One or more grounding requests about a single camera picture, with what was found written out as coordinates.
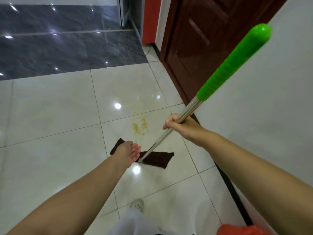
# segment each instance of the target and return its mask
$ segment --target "shoe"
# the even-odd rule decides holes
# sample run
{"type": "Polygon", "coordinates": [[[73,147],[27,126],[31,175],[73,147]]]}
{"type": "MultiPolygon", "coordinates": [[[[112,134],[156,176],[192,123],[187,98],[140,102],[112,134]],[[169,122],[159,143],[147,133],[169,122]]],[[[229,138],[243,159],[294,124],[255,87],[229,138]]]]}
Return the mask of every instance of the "shoe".
{"type": "Polygon", "coordinates": [[[135,208],[138,209],[141,213],[143,212],[143,200],[137,199],[134,200],[131,205],[129,206],[130,209],[135,208]]]}

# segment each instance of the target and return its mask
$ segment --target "mop head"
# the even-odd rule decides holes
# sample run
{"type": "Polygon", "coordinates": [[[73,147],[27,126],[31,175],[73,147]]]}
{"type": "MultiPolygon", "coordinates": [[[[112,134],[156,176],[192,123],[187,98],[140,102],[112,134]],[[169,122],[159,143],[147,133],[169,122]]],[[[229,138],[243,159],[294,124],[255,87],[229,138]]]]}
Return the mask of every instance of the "mop head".
{"type": "MultiPolygon", "coordinates": [[[[125,141],[123,139],[119,139],[115,146],[112,148],[110,154],[113,155],[118,146],[120,146],[125,141]]],[[[142,158],[146,152],[141,152],[139,158],[142,158]]],[[[174,153],[166,153],[166,152],[151,152],[149,156],[143,159],[143,163],[150,166],[162,167],[166,168],[170,159],[174,156],[174,153]]]]}

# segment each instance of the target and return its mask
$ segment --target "dark red door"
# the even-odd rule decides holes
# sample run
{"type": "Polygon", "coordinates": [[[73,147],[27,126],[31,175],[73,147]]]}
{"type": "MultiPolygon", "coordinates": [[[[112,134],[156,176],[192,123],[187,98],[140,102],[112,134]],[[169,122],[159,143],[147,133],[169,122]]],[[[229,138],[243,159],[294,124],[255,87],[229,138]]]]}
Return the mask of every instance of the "dark red door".
{"type": "Polygon", "coordinates": [[[182,0],[165,62],[190,101],[245,34],[286,0],[182,0]]]}

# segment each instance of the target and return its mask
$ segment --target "mop handle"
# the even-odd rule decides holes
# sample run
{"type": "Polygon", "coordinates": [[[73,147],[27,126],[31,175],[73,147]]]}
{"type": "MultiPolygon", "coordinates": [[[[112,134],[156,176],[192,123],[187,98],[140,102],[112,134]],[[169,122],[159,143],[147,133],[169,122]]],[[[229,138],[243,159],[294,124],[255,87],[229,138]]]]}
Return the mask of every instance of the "mop handle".
{"type": "MultiPolygon", "coordinates": [[[[207,82],[201,87],[192,101],[179,114],[175,122],[182,123],[204,101],[206,101],[221,85],[224,84],[248,59],[254,55],[271,37],[272,29],[267,24],[259,24],[253,27],[240,41],[236,48],[228,55],[225,61],[212,74],[207,82]]],[[[138,160],[143,162],[161,142],[172,132],[167,129],[163,135],[152,145],[145,155],[138,160]]]]}

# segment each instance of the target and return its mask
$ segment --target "white wall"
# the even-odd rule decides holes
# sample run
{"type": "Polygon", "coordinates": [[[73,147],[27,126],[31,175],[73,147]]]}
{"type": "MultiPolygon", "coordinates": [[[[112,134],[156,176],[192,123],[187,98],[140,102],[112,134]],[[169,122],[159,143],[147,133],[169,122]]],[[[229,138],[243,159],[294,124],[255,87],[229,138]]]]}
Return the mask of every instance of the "white wall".
{"type": "Polygon", "coordinates": [[[159,14],[159,22],[157,25],[157,32],[156,32],[156,46],[161,51],[162,41],[167,21],[168,11],[170,10],[171,0],[162,0],[161,1],[161,8],[159,14]]]}
{"type": "Polygon", "coordinates": [[[0,4],[116,6],[117,0],[0,0],[0,4]]]}
{"type": "MultiPolygon", "coordinates": [[[[196,111],[204,127],[311,186],[312,10],[313,0],[288,0],[270,22],[270,41],[196,111]]],[[[242,198],[254,223],[266,227],[242,198]]]]}

